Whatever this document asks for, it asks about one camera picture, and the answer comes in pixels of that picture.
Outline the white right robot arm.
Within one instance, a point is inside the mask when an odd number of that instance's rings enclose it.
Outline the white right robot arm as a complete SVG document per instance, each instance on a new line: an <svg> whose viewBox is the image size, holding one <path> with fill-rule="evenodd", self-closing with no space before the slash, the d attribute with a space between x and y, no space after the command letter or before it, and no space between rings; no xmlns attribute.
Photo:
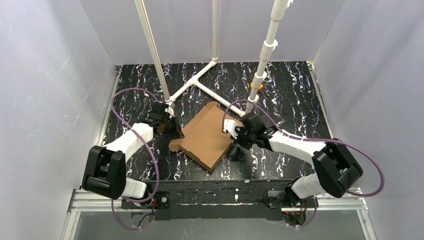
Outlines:
<svg viewBox="0 0 424 240"><path fill-rule="evenodd" d="M309 197L330 194L341 198L363 175L363 169L348 148L337 139L308 140L275 125L266 126L250 112L240 122L226 119L222 131L244 149L253 145L272 152L288 154L310 164L314 173L290 182L274 201L295 204Z"/></svg>

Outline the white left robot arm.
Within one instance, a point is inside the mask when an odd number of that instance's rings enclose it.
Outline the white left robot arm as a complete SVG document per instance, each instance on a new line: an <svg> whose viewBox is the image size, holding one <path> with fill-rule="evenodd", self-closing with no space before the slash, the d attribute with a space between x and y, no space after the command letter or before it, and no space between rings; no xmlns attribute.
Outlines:
<svg viewBox="0 0 424 240"><path fill-rule="evenodd" d="M94 145L89 150L82 188L112 200L146 197L148 185L127 177L126 163L145 144L160 135L171 140L184 138L173 107L154 102L151 111L123 135L104 146Z"/></svg>

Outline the brown cardboard box sheet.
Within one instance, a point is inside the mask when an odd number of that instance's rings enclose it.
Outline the brown cardboard box sheet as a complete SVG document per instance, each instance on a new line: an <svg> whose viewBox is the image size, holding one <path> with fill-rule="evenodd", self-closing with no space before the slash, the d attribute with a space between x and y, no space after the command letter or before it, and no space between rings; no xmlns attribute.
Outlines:
<svg viewBox="0 0 424 240"><path fill-rule="evenodd" d="M231 135L222 132L223 115L216 101L207 103L182 129L184 138L171 140L169 150L183 151L212 172L233 145Z"/></svg>

